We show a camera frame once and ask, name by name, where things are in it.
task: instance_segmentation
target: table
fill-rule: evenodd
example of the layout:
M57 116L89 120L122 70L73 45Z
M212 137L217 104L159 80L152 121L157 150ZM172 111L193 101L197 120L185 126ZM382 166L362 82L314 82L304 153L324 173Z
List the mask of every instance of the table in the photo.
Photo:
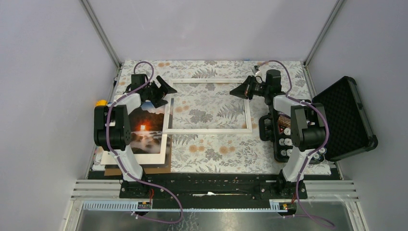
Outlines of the table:
M115 93L122 94L130 84L130 76L138 61L126 61L118 80ZM171 78L246 78L252 75L251 68L257 61L149 61L155 67L154 78L160 75L164 80ZM298 99L311 99L302 65L299 61L283 62L292 78L290 95ZM269 69L281 71L282 90L287 91L289 82L282 66L269 63L261 67L265 75ZM151 74L151 68L141 64L136 73ZM268 113L268 107L261 97L250 101L253 132L249 135L173 135L171 171L200 173L251 173L278 174L285 166L273 159L272 142L259 138L258 120ZM104 170L100 165L101 155L96 155L93 170ZM309 165L305 174L330 175L327 161Z

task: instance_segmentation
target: white wooden frame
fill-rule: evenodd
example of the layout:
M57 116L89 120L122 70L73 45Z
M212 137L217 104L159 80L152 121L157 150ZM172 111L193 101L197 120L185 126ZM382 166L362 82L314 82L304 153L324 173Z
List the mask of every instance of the white wooden frame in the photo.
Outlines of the white wooden frame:
M174 83L243 83L245 78L172 78L169 80L169 85L173 87ZM174 135L174 134L251 134L252 133L252 123L251 123L251 113L249 109L249 100L244 100L245 108L245 120L246 128L199 128L199 129L174 129L168 128L170 119L170 102L173 96L171 94L166 96L168 104L165 108L165 118L163 122L163 134Z
M162 165L166 161L167 135L162 134L160 153L157 154L134 154L140 165ZM115 159L107 151L103 152L101 165L117 165Z

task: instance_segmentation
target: robotic arm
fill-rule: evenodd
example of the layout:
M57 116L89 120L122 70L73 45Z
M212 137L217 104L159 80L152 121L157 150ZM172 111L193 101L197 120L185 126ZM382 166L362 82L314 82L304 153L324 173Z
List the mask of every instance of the robotic arm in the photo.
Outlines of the robotic arm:
M325 140L324 124L315 111L286 97L281 90L280 71L268 70L265 82L262 80L257 66L253 69L253 72L255 76L248 76L240 86L230 91L230 95L249 100L254 95L264 97L265 104L269 106L269 114L263 116L261 120L265 118L271 120L270 126L265 126L264 121L259 121L260 137L264 141L275 140L273 126L277 124L278 117L276 115L278 115L278 112L282 112L291 118L292 154L286 166L279 173L275 189L282 197L289 197L296 193L295 187L298 174L301 172L305 161L307 161L306 165L309 164L311 159L309 154ZM322 104L314 103L312 105L326 117ZM299 185L303 185L303 172L301 172L299 180Z
M127 87L126 92L132 91L147 80L145 74L133 74L132 83ZM112 110L110 124L106 124L108 106L96 106L94 114L94 141L95 144L101 146L105 151L110 152L106 142L106 126L109 127L109 141L111 147L118 153L114 158L120 170L123 173L130 173L137 179L143 176L143 168L136 161L132 149L130 147L131 129L129 122L129 114L136 108L140 107L145 101L152 102L155 108L163 106L168 102L163 100L167 94L177 93L177 91L170 87L160 76L157 76L157 81L160 87L153 81L147 84L144 88L138 90L121 100ZM123 180L135 181L127 174L123 174Z

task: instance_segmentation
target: floral tablecloth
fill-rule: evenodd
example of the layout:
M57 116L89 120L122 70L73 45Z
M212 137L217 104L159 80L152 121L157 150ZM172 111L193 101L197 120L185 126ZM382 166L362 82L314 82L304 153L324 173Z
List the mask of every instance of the floral tablecloth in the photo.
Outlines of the floral tablecloth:
M130 84L133 67L138 61L126 61L118 81L116 94L125 91ZM257 61L150 61L155 67L154 77L170 78L246 78L252 75L251 68ZM300 62L283 62L289 70L293 88L290 95L299 99L311 99ZM275 63L261 67L265 73L269 69L281 71L282 90L289 88L284 69ZM142 64L137 73L150 76L151 69ZM232 84L177 84L182 88L174 96L173 128L244 128L243 102L228 96ZM253 133L249 135L173 135L172 172L220 172L278 174L285 166L273 159L271 142L259 138L258 120L268 113L264 99L256 97L250 101ZM98 164L100 155L94 161L94 170L103 170ZM309 165L306 174L329 175L329 163Z

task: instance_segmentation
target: black foam lining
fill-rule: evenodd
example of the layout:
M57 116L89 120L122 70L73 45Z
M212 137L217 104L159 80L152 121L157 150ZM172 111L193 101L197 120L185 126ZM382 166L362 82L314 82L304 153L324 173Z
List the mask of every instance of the black foam lining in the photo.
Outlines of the black foam lining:
M330 159L369 143L350 81L342 78L313 98L314 103L322 103L329 125L329 141L326 158Z

